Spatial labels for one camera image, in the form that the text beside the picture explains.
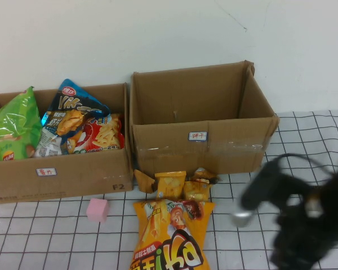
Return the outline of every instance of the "empty cardboard box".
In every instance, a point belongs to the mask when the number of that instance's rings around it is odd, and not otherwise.
[[[132,149],[149,176],[254,171],[278,124],[248,61],[132,76]]]
[[[0,161],[0,203],[132,190],[128,100],[125,84],[83,87],[113,113],[125,115],[126,147],[85,154]],[[34,91],[40,115],[57,89]],[[18,93],[0,94],[0,108]]]

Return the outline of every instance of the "snack food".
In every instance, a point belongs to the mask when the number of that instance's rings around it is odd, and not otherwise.
[[[185,181],[184,199],[207,201],[210,196],[211,185],[204,182]]]
[[[0,109],[0,160],[32,157],[41,129],[33,87],[29,87]]]
[[[88,120],[83,130],[66,142],[70,154],[121,149],[125,138],[120,132],[122,126],[119,114]]]
[[[98,119],[108,114],[107,106],[71,80],[64,80],[42,119],[44,128],[35,156],[68,154],[67,139],[82,132],[89,118]]]
[[[169,172],[156,173],[158,178],[158,195],[157,198],[168,198],[177,200],[183,191],[186,172]]]
[[[198,168],[194,175],[190,178],[190,181],[203,182],[207,184],[217,184],[218,176],[205,170],[204,168]]]
[[[139,242],[130,270],[209,270],[203,245],[214,206],[193,200],[134,203]]]

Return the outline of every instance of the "white label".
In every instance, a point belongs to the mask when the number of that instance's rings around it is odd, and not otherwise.
[[[38,174],[38,176],[55,176],[56,169],[55,168],[36,169],[36,173]]]
[[[205,142],[207,140],[208,132],[206,131],[197,131],[197,132],[189,132],[190,141],[197,141],[197,142]]]

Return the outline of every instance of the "pink cube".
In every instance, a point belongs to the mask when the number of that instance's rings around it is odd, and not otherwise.
[[[90,221],[105,222],[109,212],[109,204],[107,200],[91,199],[86,215]]]

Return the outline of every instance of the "white tiled floor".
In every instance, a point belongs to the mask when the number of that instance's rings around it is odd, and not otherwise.
[[[338,111],[280,115],[264,162],[284,152],[296,152],[338,171]],[[312,185],[326,175],[315,164],[289,158],[283,161],[289,174]],[[251,175],[221,175],[211,190],[217,203],[210,218],[204,252],[211,269],[275,269],[268,262],[278,226],[278,210],[263,204],[246,228],[233,226],[228,217]],[[109,200],[110,212],[103,224],[89,222],[85,211],[90,198]],[[146,196],[134,191],[62,200],[0,205],[0,270],[127,270],[138,239],[138,221],[132,203]],[[317,269],[338,269],[338,248]]]

